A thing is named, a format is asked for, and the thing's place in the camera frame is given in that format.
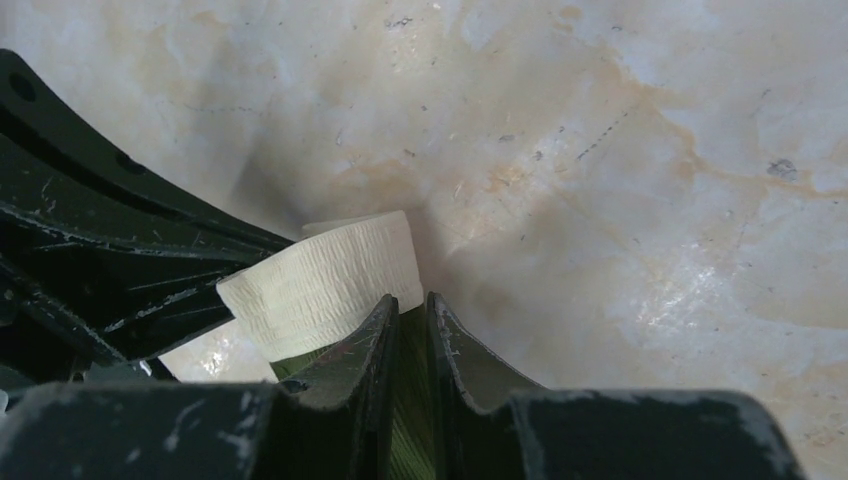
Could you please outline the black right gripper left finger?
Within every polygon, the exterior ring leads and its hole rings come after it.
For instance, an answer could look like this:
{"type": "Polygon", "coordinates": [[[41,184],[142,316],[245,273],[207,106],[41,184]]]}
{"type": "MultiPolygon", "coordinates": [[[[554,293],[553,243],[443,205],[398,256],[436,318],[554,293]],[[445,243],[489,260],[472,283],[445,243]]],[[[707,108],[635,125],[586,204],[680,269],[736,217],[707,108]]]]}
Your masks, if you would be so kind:
{"type": "Polygon", "coordinates": [[[277,383],[53,383],[1,428],[5,479],[384,479],[398,302],[277,383]]]}

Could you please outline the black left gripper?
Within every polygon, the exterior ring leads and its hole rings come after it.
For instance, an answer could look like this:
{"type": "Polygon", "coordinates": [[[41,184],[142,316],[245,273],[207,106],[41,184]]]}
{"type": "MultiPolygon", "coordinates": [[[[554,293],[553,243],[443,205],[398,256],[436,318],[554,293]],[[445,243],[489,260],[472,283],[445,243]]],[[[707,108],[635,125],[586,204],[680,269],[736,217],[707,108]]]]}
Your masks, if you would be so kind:
{"type": "Polygon", "coordinates": [[[228,322],[218,282],[278,248],[209,206],[113,199],[3,138],[1,386],[83,382],[94,365],[174,381],[150,357],[228,322]]]}

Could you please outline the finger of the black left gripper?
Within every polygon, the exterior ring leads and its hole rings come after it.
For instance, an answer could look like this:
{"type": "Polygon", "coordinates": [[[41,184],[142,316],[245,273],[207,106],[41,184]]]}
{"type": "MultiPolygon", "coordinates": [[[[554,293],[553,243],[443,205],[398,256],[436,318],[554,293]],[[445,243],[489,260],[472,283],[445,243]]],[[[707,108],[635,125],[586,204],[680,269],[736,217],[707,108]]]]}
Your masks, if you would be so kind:
{"type": "Polygon", "coordinates": [[[168,182],[101,135],[14,51],[1,51],[1,133],[100,196],[247,246],[293,242],[239,220],[168,182]]]}

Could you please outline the dark green underwear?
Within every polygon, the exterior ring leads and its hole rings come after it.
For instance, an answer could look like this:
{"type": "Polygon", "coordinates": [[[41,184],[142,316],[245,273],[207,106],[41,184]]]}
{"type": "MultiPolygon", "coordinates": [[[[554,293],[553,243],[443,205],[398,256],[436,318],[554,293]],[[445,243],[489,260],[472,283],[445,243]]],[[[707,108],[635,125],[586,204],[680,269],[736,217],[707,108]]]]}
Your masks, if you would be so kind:
{"type": "Polygon", "coordinates": [[[359,327],[386,294],[399,305],[389,475],[433,479],[424,292],[404,211],[308,224],[301,242],[220,281],[235,322],[283,380],[359,327]]]}

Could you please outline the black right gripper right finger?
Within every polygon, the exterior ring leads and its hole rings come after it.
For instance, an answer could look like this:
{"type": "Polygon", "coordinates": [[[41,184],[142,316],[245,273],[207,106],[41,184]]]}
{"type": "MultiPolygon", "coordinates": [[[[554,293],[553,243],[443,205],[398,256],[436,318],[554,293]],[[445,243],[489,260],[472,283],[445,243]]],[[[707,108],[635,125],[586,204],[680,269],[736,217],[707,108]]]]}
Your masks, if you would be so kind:
{"type": "Polygon", "coordinates": [[[546,388],[427,298],[441,479],[801,479],[778,422],[726,390],[546,388]]]}

